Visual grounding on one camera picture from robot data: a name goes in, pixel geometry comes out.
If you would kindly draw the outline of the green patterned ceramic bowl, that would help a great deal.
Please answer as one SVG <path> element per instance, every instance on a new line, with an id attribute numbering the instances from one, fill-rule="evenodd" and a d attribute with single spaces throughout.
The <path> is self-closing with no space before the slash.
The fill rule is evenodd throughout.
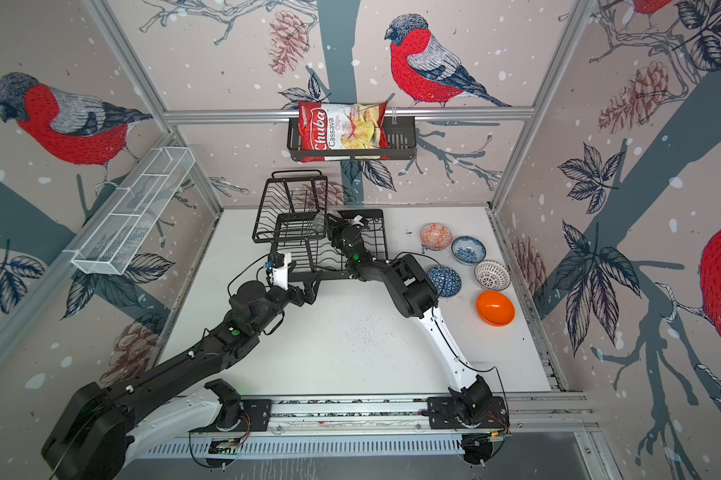
<path id="1" fill-rule="evenodd" d="M 316 216 L 314 216 L 314 219 L 312 219 L 312 231 L 318 238 L 326 237 L 326 231 L 328 231 L 326 218 L 328 218 L 326 212 L 318 212 Z"/>

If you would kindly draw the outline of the blue triangle patterned bowl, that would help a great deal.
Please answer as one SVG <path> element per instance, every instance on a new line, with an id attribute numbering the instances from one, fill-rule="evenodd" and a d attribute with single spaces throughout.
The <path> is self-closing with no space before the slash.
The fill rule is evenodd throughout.
<path id="1" fill-rule="evenodd" d="M 427 277 L 432 282 L 440 298 L 452 298 L 462 288 L 461 277 L 454 269 L 448 266 L 432 266 L 427 270 Z"/>

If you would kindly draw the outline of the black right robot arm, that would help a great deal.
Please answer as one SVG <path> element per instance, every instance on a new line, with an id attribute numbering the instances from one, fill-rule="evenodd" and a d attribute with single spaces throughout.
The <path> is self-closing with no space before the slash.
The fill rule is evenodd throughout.
<path id="1" fill-rule="evenodd" d="M 374 256 L 365 246 L 365 220 L 359 215 L 332 212 L 326 215 L 326 222 L 328 240 L 344 256 L 350 277 L 382 283 L 397 311 L 405 318 L 417 319 L 427 335 L 441 360 L 453 401 L 452 412 L 439 417 L 467 428 L 486 426 L 492 418 L 492 391 L 482 377 L 484 372 L 462 358 L 438 306 L 436 288 L 418 261 L 412 254 L 394 260 Z"/>

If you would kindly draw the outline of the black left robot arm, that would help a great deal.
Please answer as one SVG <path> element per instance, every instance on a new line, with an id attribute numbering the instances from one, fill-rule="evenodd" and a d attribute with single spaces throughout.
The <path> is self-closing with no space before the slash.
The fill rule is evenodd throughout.
<path id="1" fill-rule="evenodd" d="M 320 275 L 302 287 L 266 287 L 252 280 L 230 297 L 224 320 L 192 347 L 108 387 L 92 382 L 70 398 L 42 458 L 58 479 L 112 479 L 142 454 L 216 420 L 230 430 L 240 418 L 240 394 L 216 374 L 244 359 L 272 333 L 290 304 L 312 304 Z"/>

